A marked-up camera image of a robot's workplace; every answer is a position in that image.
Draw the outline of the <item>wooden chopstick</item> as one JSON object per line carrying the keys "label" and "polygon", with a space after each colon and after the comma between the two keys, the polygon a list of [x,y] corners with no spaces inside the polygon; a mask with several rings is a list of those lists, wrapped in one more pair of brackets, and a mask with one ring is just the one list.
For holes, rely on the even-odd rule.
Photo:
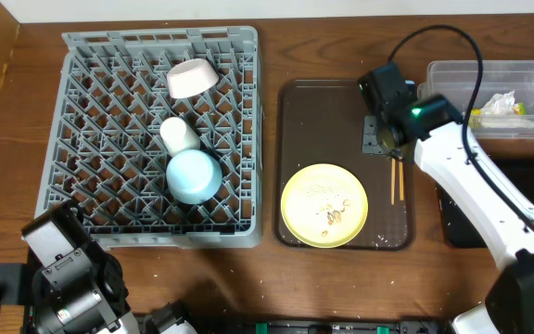
{"label": "wooden chopstick", "polygon": [[391,205],[395,204],[395,189],[396,189],[396,161],[394,159],[390,160],[391,162],[391,173],[390,173],[390,203]]}
{"label": "wooden chopstick", "polygon": [[399,161],[399,188],[400,188],[400,200],[405,200],[405,187],[404,187],[404,168],[402,161]]}

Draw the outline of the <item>green snack wrapper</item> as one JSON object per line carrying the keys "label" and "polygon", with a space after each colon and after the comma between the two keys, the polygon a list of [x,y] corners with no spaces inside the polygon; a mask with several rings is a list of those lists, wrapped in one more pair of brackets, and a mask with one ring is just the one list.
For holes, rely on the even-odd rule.
{"label": "green snack wrapper", "polygon": [[481,109],[473,109],[469,121],[472,128],[524,128],[526,109],[523,103],[487,104]]}

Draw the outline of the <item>pink bowl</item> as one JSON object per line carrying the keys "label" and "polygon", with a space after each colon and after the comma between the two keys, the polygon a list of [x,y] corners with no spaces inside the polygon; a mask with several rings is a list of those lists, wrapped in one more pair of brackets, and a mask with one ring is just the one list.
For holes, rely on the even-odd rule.
{"label": "pink bowl", "polygon": [[179,63],[167,73],[167,86],[172,98],[200,95],[212,88],[219,75],[204,58]]}

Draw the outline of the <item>white cup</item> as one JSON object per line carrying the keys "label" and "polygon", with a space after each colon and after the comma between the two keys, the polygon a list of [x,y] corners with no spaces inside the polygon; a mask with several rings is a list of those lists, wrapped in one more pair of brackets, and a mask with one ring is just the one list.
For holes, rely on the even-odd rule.
{"label": "white cup", "polygon": [[185,150],[200,149],[199,136],[182,118],[170,117],[164,120],[159,134],[171,157]]}

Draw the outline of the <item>yellow plate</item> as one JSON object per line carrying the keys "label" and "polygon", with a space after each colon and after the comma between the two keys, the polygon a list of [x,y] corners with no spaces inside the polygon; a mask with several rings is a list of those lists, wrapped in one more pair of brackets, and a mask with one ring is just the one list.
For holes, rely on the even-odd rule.
{"label": "yellow plate", "polygon": [[280,199],[283,221],[301,243],[332,249],[352,241],[369,212],[368,197],[350,171],[317,163],[294,173]]}

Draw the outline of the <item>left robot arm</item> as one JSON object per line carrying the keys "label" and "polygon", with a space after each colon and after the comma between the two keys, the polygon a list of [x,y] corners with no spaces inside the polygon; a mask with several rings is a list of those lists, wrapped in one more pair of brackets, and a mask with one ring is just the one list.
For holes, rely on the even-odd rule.
{"label": "left robot arm", "polygon": [[38,333],[138,333],[121,265],[85,231],[83,218],[70,199],[21,230],[41,264],[32,277],[33,327]]}

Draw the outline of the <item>white tissue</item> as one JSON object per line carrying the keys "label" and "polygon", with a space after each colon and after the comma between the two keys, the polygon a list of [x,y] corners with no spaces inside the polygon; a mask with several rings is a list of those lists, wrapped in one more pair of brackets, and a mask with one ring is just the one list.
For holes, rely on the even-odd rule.
{"label": "white tissue", "polygon": [[515,91],[494,94],[481,109],[473,109],[472,115],[483,128],[534,128],[534,121],[526,118],[525,105],[515,100]]}

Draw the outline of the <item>light blue saucer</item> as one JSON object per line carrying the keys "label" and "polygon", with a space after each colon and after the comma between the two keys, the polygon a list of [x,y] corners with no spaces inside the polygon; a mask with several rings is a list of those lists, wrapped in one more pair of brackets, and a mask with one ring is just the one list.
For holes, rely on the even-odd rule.
{"label": "light blue saucer", "polygon": [[188,149],[172,157],[166,169],[167,187],[184,204],[200,204],[212,198],[222,185],[222,169],[209,154]]}

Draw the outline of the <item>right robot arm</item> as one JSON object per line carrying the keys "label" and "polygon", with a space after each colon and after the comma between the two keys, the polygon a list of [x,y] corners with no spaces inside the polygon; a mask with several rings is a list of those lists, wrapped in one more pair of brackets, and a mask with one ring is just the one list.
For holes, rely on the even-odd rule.
{"label": "right robot arm", "polygon": [[451,321],[455,333],[534,333],[534,205],[479,147],[463,114],[442,95],[425,99],[388,64],[359,81],[378,143],[413,157],[465,214],[500,274],[487,297]]}

